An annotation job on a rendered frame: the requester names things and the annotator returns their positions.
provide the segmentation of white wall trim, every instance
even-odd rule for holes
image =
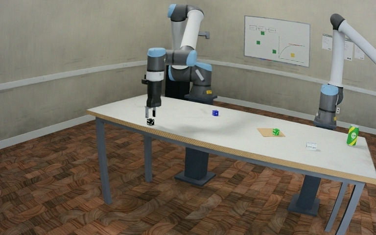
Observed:
[[[115,64],[115,65],[104,65],[104,66],[92,67],[92,68],[87,68],[87,69],[73,70],[73,71],[54,73],[54,74],[44,75],[44,76],[39,76],[39,77],[32,77],[32,78],[22,79],[18,81],[13,81],[13,82],[1,83],[0,91],[11,89],[11,88],[16,88],[16,87],[27,86],[31,84],[36,84],[40,82],[52,81],[52,80],[56,80],[60,78],[74,77],[74,76],[80,76],[80,75],[93,73],[93,72],[117,70],[117,69],[142,66],[142,65],[147,65],[147,61],[143,60],[143,61],[121,63],[121,64]]]
[[[308,82],[315,82],[315,83],[320,83],[320,84],[327,84],[329,82],[329,81],[319,79],[319,78],[304,76],[304,75],[290,73],[290,72],[271,70],[271,69],[266,69],[266,68],[251,66],[251,65],[242,65],[242,64],[235,64],[235,63],[215,61],[215,60],[203,60],[203,59],[198,59],[198,61],[203,62],[203,63],[208,63],[208,64],[211,64],[211,65],[227,66],[227,67],[244,69],[244,70],[253,70],[253,71],[259,71],[259,72],[265,72],[265,73],[270,73],[270,74],[275,74],[275,75],[280,75],[280,76],[285,76],[285,77],[292,77],[292,78],[296,78],[296,79],[299,79],[299,80],[304,80],[304,81],[308,81]],[[363,88],[344,85],[343,89],[376,96],[375,91],[370,91],[370,90],[363,89]]]
[[[249,108],[253,108],[253,109],[260,109],[260,110],[273,112],[273,113],[277,113],[277,114],[282,114],[282,115],[288,115],[288,116],[292,116],[292,117],[296,117],[296,118],[303,118],[303,119],[311,120],[311,121],[313,121],[315,119],[315,115],[299,113],[299,112],[295,112],[295,111],[291,111],[291,110],[287,110],[287,109],[281,109],[281,108],[276,108],[276,107],[273,107],[273,106],[267,106],[267,105],[263,105],[263,104],[252,103],[252,102],[248,102],[248,101],[244,101],[244,100],[231,99],[231,98],[218,96],[218,98],[215,99],[215,101],[234,104],[234,105],[240,105],[240,106],[243,106],[243,107],[249,107]],[[337,121],[337,126],[348,128],[350,126],[350,123],[347,123],[347,122],[344,122],[344,121]],[[359,126],[359,130],[362,131],[362,132],[366,132],[366,133],[376,135],[376,129],[373,129],[373,128],[370,128],[370,127]]]
[[[82,123],[92,121],[92,120],[95,120],[94,116],[85,115],[83,117],[78,117],[78,118],[64,121],[64,122],[61,122],[52,126],[44,127],[39,130],[31,131],[31,132],[28,132],[19,136],[11,137],[11,138],[0,141],[0,149],[10,147],[18,143],[29,141],[29,140],[32,140],[41,136],[45,136],[45,135],[48,135],[57,131],[67,129],[67,128],[71,128],[73,126],[77,126],[77,125],[80,125]]]

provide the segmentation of black dice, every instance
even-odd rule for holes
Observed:
[[[154,119],[149,118],[149,119],[147,120],[146,123],[147,123],[149,126],[152,126],[152,125],[154,125]]]

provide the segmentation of blue joint cap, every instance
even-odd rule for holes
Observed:
[[[338,94],[338,87],[324,84],[321,86],[321,93],[326,95],[336,95]]]
[[[169,18],[171,17],[172,13],[175,10],[175,7],[176,7],[176,4],[171,4],[170,7],[168,7],[167,17],[169,17]]]
[[[187,57],[187,66],[194,66],[197,61],[197,51],[191,50],[188,57]]]
[[[165,54],[166,54],[166,49],[162,47],[153,47],[147,51],[147,56],[150,56],[150,57],[161,57],[161,56],[164,56]]]
[[[171,73],[171,65],[168,66],[168,78],[169,78],[171,81],[174,81],[174,82],[175,82],[175,79],[172,77],[172,73]]]
[[[202,63],[202,62],[196,62],[195,66],[200,67],[202,69],[205,69],[207,71],[212,71],[212,66],[207,63]]]

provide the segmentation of table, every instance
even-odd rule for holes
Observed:
[[[326,178],[342,183],[326,231],[330,231],[346,187],[354,188],[336,234],[343,235],[351,221],[365,183],[376,184],[376,170],[367,142],[358,137],[356,146],[347,146],[347,134],[260,116],[222,107],[162,97],[155,125],[144,118],[146,95],[87,110],[95,116],[97,148],[104,201],[111,203],[104,138],[104,123],[144,135],[145,180],[152,181],[151,138],[192,149]],[[212,116],[212,110],[219,116]],[[279,128],[286,137],[263,137],[257,128]],[[317,151],[306,150],[307,142]]]

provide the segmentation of white tabletop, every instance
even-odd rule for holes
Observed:
[[[358,137],[356,146],[348,146],[344,133],[167,97],[162,97],[162,106],[157,108],[155,125],[149,126],[146,100],[147,95],[141,95],[87,113],[165,137],[172,134],[180,141],[186,138],[186,142],[222,146],[228,153],[376,184],[376,170],[363,137]],[[212,110],[218,110],[219,116],[213,116]],[[257,128],[278,128],[286,137],[263,137]],[[307,142],[317,143],[317,150],[306,150]]]

